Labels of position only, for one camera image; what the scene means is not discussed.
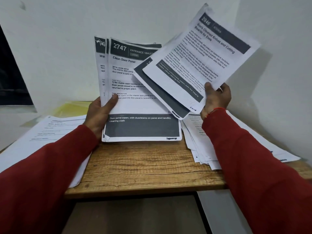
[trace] dark window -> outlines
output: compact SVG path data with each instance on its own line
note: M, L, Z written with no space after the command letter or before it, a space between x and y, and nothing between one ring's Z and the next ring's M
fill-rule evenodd
M33 105L1 26L0 105Z

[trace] red thread bracelet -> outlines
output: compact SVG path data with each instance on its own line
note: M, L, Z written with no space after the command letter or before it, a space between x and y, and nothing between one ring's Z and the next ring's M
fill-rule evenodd
M226 110L225 108L214 108L211 112L209 112L208 114L207 114L207 116L205 116L205 118L206 117L208 117L208 115L210 115L211 113L213 113L215 110L217 110L217 109L224 109L224 110Z

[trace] person's left hand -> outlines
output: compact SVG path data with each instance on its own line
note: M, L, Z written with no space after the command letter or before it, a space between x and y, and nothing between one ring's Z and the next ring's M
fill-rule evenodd
M108 114L116 105L117 101L118 94L114 94L103 107L101 107L100 97L89 105L87 117L83 124L93 131L98 140L102 138L102 130L107 122Z

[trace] red sleeve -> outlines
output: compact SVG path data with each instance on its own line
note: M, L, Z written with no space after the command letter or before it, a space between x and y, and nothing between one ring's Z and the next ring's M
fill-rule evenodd
M0 173L0 233L34 233L97 144L95 134L80 125Z
M307 181L273 157L225 110L208 115L202 128L254 234L312 232L312 186Z

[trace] wooden desk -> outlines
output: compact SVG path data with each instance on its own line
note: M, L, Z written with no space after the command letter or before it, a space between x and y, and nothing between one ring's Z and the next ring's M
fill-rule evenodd
M312 180L304 161L287 163ZM182 141L101 144L92 153L81 183L65 198L90 198L225 189L221 170L195 163Z

